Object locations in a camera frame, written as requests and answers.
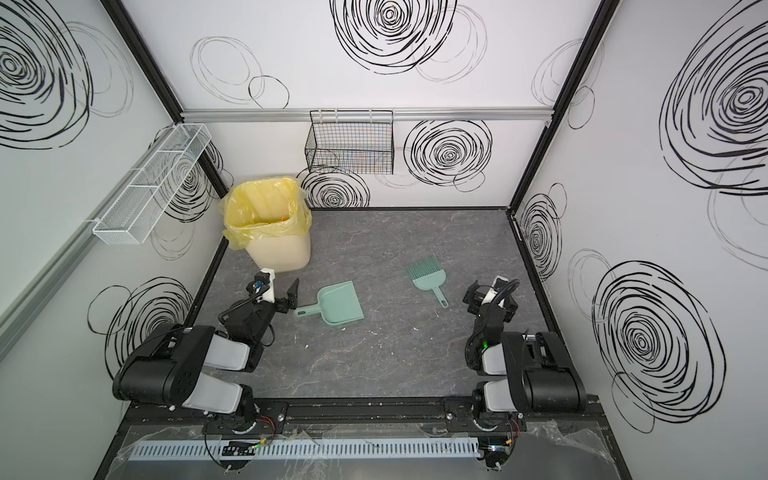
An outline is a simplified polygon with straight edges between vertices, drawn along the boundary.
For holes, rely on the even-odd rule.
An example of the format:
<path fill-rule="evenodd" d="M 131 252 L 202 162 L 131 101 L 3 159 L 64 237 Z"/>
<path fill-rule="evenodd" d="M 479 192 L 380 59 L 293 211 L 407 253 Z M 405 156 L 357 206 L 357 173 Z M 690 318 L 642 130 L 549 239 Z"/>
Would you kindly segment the green hand brush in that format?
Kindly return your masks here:
<path fill-rule="evenodd" d="M 406 267 L 406 273 L 416 288 L 421 291 L 432 292 L 443 308 L 449 307 L 449 303 L 441 290 L 447 280 L 447 273 L 436 256 L 431 255 L 409 264 Z"/>

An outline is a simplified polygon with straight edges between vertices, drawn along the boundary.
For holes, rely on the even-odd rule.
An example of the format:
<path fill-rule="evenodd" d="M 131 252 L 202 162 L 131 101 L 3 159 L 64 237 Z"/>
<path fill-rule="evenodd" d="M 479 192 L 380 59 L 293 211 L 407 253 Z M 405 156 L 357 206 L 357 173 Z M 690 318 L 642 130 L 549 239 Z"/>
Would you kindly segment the green plastic dustpan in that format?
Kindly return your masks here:
<path fill-rule="evenodd" d="M 341 326 L 361 321 L 365 318 L 354 283 L 343 283 L 325 286 L 317 293 L 317 301 L 313 305 L 298 307 L 296 318 L 307 318 L 319 315 L 323 322 L 330 326 Z"/>

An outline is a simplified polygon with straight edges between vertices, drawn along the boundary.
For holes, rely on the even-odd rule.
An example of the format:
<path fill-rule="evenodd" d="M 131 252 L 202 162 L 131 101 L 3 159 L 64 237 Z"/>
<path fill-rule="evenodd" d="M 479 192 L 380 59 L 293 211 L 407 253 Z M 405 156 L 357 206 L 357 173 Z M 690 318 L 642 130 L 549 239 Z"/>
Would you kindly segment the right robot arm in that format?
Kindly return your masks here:
<path fill-rule="evenodd" d="M 465 342 L 467 367 L 487 379 L 472 393 L 471 416 L 484 430 L 527 414 L 583 413 L 588 394 L 561 339 L 552 331 L 508 330 L 517 313 L 520 281 L 473 282 L 463 303 L 474 316 Z"/>

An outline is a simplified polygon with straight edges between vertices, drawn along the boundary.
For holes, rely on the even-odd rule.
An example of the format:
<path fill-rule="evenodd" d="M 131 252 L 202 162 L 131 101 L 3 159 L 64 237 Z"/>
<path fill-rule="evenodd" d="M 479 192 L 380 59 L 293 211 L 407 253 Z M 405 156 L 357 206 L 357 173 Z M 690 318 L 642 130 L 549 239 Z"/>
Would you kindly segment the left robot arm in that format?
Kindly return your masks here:
<path fill-rule="evenodd" d="M 204 369 L 255 370 L 269 347 L 264 335 L 274 332 L 274 316 L 298 306 L 300 281 L 294 280 L 286 296 L 278 298 L 272 274 L 269 269 L 261 270 L 247 285 L 247 298 L 219 314 L 222 331 L 212 325 L 161 327 L 143 340 L 113 379 L 113 396 L 137 404 L 182 407 L 254 422 L 259 407 L 252 389 L 206 374 Z"/>

